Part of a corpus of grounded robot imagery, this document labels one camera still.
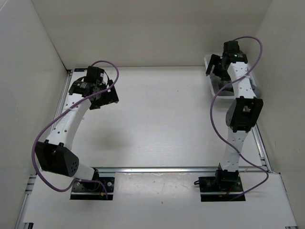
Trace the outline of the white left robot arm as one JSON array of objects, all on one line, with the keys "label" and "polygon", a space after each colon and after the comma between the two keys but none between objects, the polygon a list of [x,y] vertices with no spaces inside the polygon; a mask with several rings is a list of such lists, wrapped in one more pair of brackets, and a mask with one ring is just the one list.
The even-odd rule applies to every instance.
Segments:
[{"label": "white left robot arm", "polygon": [[89,77],[81,77],[74,81],[67,93],[63,111],[67,112],[47,136],[44,142],[37,142],[35,153],[43,171],[83,180],[89,191],[95,191],[100,185],[95,169],[82,164],[71,151],[77,129],[88,110],[99,109],[103,105],[117,103],[115,88],[95,95],[77,104],[82,98],[102,91],[112,84],[113,80],[104,81],[103,75],[96,82]]}]

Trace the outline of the grey drawstring shorts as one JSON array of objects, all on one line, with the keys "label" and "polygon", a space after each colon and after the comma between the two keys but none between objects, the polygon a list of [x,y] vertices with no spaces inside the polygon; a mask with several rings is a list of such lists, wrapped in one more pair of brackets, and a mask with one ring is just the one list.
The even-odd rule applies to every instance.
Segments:
[{"label": "grey drawstring shorts", "polygon": [[[217,93],[223,86],[229,84],[231,81],[219,81],[219,82],[215,82],[213,83],[213,89],[214,92]],[[261,97],[261,91],[259,88],[257,88],[257,86],[255,84],[253,84],[253,81],[250,79],[250,85],[251,85],[251,89],[252,91],[255,93],[256,97],[260,98]],[[223,97],[232,97],[234,98],[234,90],[232,86],[228,86],[226,87],[223,91],[220,92],[219,94],[220,96]]]}]

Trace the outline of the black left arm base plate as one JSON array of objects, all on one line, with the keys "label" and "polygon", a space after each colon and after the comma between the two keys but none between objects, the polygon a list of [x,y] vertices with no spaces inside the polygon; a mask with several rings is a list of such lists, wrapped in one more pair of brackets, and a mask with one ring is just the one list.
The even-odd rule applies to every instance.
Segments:
[{"label": "black left arm base plate", "polygon": [[71,188],[70,200],[113,200],[115,177],[99,177],[98,183],[75,182]]}]

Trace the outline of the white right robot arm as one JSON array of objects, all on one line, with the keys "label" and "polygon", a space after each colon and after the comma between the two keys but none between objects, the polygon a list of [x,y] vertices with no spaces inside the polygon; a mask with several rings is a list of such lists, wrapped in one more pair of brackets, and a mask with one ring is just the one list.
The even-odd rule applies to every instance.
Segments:
[{"label": "white right robot arm", "polygon": [[228,126],[226,148],[214,178],[214,186],[224,191],[238,182],[242,147],[248,132],[257,122],[263,101],[252,89],[245,54],[224,54],[221,67],[229,75],[234,92],[234,101],[225,117]]}]

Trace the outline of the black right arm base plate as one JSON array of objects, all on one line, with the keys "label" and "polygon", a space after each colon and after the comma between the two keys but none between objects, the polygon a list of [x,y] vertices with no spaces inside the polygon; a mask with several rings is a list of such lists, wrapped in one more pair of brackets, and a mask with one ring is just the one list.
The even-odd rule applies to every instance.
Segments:
[{"label": "black right arm base plate", "polygon": [[201,202],[228,202],[228,201],[246,201],[241,178],[238,177],[235,184],[220,187],[216,184],[215,177],[198,177],[193,183],[199,186]]}]

